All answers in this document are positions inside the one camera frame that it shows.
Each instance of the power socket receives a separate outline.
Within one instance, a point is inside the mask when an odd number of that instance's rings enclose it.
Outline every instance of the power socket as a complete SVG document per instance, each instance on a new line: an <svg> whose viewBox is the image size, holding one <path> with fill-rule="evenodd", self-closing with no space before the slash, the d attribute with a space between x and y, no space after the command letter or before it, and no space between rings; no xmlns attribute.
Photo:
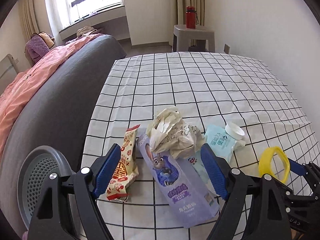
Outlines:
<svg viewBox="0 0 320 240"><path fill-rule="evenodd" d="M225 54L229 54L229 52L230 52L230 46L228 46L227 44L224 44L224 53Z"/></svg>

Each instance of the red and cream wrapper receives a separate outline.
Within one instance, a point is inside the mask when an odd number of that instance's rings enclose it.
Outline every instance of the red and cream wrapper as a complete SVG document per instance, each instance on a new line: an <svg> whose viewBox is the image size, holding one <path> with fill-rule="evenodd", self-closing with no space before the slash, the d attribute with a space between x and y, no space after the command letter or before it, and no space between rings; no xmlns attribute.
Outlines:
<svg viewBox="0 0 320 240"><path fill-rule="evenodd" d="M139 175L135 157L133 156L133 147L136 142L139 126L140 125L136 125L129 128L124 134L124 141L121 147L121 158L107 188L108 200L115 198L123 201L127 200L129 195L127 188Z"/></svg>

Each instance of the yellow ring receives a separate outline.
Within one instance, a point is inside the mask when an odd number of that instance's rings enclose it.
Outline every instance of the yellow ring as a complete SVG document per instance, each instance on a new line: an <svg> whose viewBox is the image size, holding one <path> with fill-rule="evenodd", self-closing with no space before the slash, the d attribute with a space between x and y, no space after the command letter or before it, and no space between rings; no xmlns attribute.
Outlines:
<svg viewBox="0 0 320 240"><path fill-rule="evenodd" d="M261 155L258 169L259 169L259 174L262 176L263 174L270 174L272 177L276 178L275 174L271 170L271 160L273 158L273 155L277 153L279 155L279 158L281 159L283 166L284 166L284 177L281 180L282 183L285 183L288 179L289 172L290 172L290 163L288 160L288 157L285 155L283 150L278 147L269 147L264 150L264 152Z"/></svg>

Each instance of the crumpled brown paper bag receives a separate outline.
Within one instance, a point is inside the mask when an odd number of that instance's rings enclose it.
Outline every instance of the crumpled brown paper bag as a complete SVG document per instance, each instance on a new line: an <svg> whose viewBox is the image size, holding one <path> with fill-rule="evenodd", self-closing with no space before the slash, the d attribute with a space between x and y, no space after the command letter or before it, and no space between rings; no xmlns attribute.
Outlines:
<svg viewBox="0 0 320 240"><path fill-rule="evenodd" d="M175 159L194 155L205 143L200 130L187 124L177 107L166 108L159 113L148 125L146 134L150 138L151 152L169 150Z"/></svg>

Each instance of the white plastic lid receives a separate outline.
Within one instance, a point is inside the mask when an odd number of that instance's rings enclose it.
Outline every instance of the white plastic lid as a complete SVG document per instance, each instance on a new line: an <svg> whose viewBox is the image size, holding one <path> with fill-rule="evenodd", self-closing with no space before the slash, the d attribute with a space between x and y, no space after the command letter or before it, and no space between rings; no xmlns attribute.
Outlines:
<svg viewBox="0 0 320 240"><path fill-rule="evenodd" d="M228 135L230 135L232 138L236 140L242 140L244 137L244 131L232 122L227 123L225 130Z"/></svg>

